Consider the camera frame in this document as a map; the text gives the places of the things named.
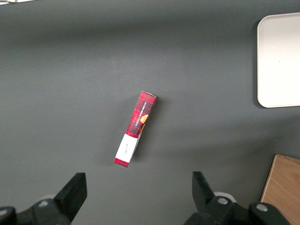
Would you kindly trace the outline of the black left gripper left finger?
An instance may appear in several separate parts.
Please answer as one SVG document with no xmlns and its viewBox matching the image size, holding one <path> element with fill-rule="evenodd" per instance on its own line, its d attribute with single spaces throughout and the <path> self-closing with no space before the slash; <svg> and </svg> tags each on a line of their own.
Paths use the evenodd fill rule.
<svg viewBox="0 0 300 225">
<path fill-rule="evenodd" d="M 0 208 L 2 225 L 70 225 L 87 198 L 86 174 L 76 173 L 54 198 L 44 198 L 17 213 L 12 206 Z"/>
</svg>

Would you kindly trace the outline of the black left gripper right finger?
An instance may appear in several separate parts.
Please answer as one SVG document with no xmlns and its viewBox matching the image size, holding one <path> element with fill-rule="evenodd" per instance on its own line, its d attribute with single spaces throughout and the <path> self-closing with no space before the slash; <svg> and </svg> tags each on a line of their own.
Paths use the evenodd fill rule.
<svg viewBox="0 0 300 225">
<path fill-rule="evenodd" d="M 193 172 L 192 196 L 197 212 L 186 225 L 288 225 L 288 220 L 273 205 L 253 202 L 241 207 L 228 194 L 212 191 L 202 172 Z"/>
</svg>

